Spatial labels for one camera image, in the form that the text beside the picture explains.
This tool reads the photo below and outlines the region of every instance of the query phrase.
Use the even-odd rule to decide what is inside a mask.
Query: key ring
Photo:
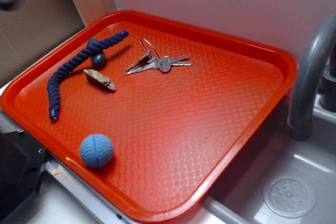
[[[154,50],[154,52],[155,52],[156,55],[158,56],[159,61],[162,62],[161,57],[159,56],[159,54],[157,53],[157,51],[155,50],[155,48],[152,46],[152,44],[151,44],[148,40],[146,40],[145,38],[141,37],[141,38],[140,38],[140,41],[141,41],[141,44],[143,45],[143,47],[146,49],[147,54],[150,54],[151,51],[145,46],[145,44],[143,43],[143,41],[146,41],[146,43],[147,43],[148,45],[150,45],[150,47]]]

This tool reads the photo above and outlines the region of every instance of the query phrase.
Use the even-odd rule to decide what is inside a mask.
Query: blue rope toy
[[[64,63],[58,68],[56,72],[48,80],[47,90],[49,99],[49,118],[53,121],[58,120],[58,110],[60,109],[60,94],[59,84],[63,81],[65,76],[72,72],[76,67],[86,61],[90,56],[94,56],[102,52],[103,49],[112,47],[119,42],[123,41],[129,33],[124,30],[116,33],[111,37],[94,42],[82,49],[76,56],[74,56],[67,63]]]

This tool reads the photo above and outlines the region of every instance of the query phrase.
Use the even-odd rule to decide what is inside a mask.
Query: key
[[[145,64],[149,64],[152,61],[154,61],[156,59],[156,57],[154,55],[152,55],[150,52],[148,52],[147,54],[145,54],[144,56],[142,56],[138,61],[136,61],[135,63],[133,63],[131,66],[129,66],[126,69],[126,72],[129,72],[130,70],[133,70],[135,68],[141,67]]]
[[[171,64],[172,66],[191,66],[192,63],[189,61],[176,61]]]
[[[190,66],[191,62],[182,62],[181,60],[189,58],[189,55],[181,56],[179,58],[170,58],[169,56],[161,57],[158,61],[158,68],[162,72],[168,72],[171,66]]]
[[[141,71],[144,71],[144,70],[147,70],[147,69],[157,69],[158,68],[158,63],[157,62],[158,62],[158,59],[155,58],[153,61],[151,61],[148,64],[141,65],[139,67],[135,67],[135,68],[133,68],[129,71],[126,71],[125,75],[141,72]]]

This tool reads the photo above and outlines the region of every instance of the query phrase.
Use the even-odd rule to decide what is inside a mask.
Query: white wall
[[[285,49],[300,62],[336,0],[114,0],[132,9]]]

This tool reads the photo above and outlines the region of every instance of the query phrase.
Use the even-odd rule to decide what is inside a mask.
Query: tray rim
[[[44,139],[45,134],[42,134],[43,131],[41,131],[41,129],[35,130],[33,122],[29,120],[29,118],[26,117],[23,113],[21,113],[21,111],[18,111],[15,108],[15,100],[12,99],[12,97],[15,94],[18,94],[22,88],[28,86],[31,80],[35,80],[37,77],[39,77],[41,72],[47,71],[49,69],[48,66],[53,66],[53,63],[59,62],[59,60],[68,55],[67,53],[63,54],[64,57],[60,57],[62,52],[69,52],[77,49],[82,44],[81,41],[83,40],[83,37],[89,38],[90,34],[97,33],[101,30],[101,28],[107,27],[117,22],[131,22],[154,29],[158,27],[158,24],[160,24],[160,26],[164,28],[164,30],[160,29],[160,31],[188,39],[190,39],[190,36],[193,36],[194,41],[202,42],[217,48],[217,43],[221,42],[222,47],[225,50],[234,49],[230,51],[234,51],[235,53],[249,56],[251,58],[259,59],[276,66],[284,77],[282,85],[273,94],[265,106],[259,111],[249,126],[242,132],[240,137],[221,158],[219,163],[206,176],[200,186],[192,193],[191,197],[188,198],[184,203],[167,211],[153,212],[141,208],[136,203],[131,204],[127,202],[121,197],[121,195],[113,195],[114,201],[116,200],[118,202],[116,206],[123,213],[128,215],[130,218],[133,218],[134,220],[142,222],[160,222],[170,220],[179,215],[182,215],[195,206],[205,195],[204,192],[208,191],[211,185],[215,183],[219,175],[224,172],[225,168],[230,164],[232,159],[239,153],[240,149],[245,146],[245,144],[249,141],[249,138],[255,133],[258,127],[262,124],[262,122],[267,118],[267,116],[293,85],[297,73],[297,64],[291,55],[289,55],[286,51],[276,47],[149,14],[135,12],[132,10],[123,10],[103,16],[84,30],[71,37],[69,40],[65,41],[65,43],[51,51],[49,54],[43,57],[43,59],[29,67],[26,71],[18,75],[7,86],[2,96],[0,97],[0,107],[3,109],[3,111],[16,123],[19,125],[24,125],[24,129],[33,135],[36,139]],[[48,141],[46,147],[48,149],[52,149],[52,153],[55,156],[63,156],[64,150],[61,150],[61,148],[59,148],[59,146],[54,144],[52,141]],[[71,160],[62,160],[62,162],[64,162],[65,165],[67,165],[72,171],[85,180],[87,171],[84,168],[74,164]],[[110,192],[107,192],[107,189],[104,186],[101,186],[101,180],[95,178],[90,182],[90,184],[93,184],[93,188],[101,195],[106,195],[106,193],[110,194]],[[112,204],[115,204],[111,201],[111,197],[107,197],[107,200]]]

